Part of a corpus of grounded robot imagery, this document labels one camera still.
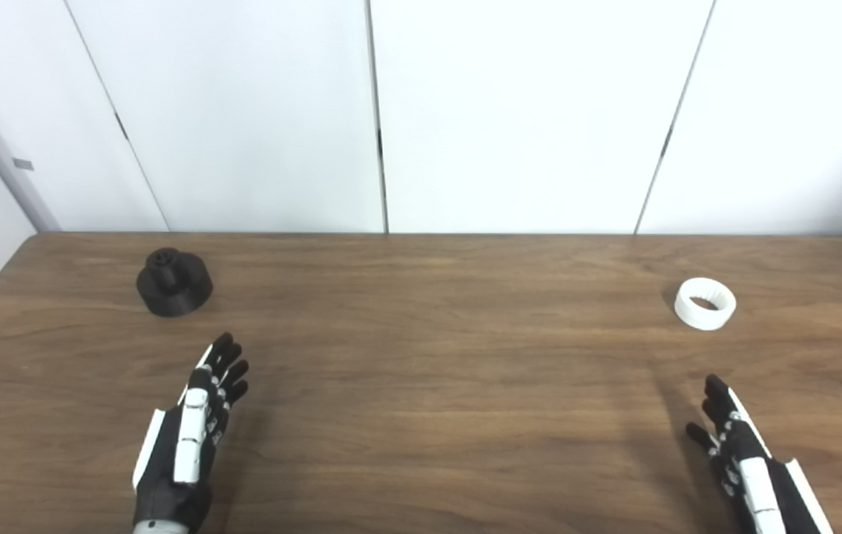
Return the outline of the black and white right hand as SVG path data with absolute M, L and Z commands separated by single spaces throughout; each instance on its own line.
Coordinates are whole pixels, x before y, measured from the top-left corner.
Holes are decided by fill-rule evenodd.
M 743 533 L 831 533 L 833 527 L 797 460 L 780 462 L 736 392 L 715 373 L 703 382 L 702 410 L 714 429 L 685 427 L 706 456 Z

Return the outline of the black and white left hand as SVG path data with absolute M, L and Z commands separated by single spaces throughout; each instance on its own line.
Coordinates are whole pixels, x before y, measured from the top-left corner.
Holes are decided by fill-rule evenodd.
M 211 343 L 173 408 L 153 412 L 134 467 L 135 533 L 197 533 L 213 503 L 210 476 L 249 362 L 231 332 Z

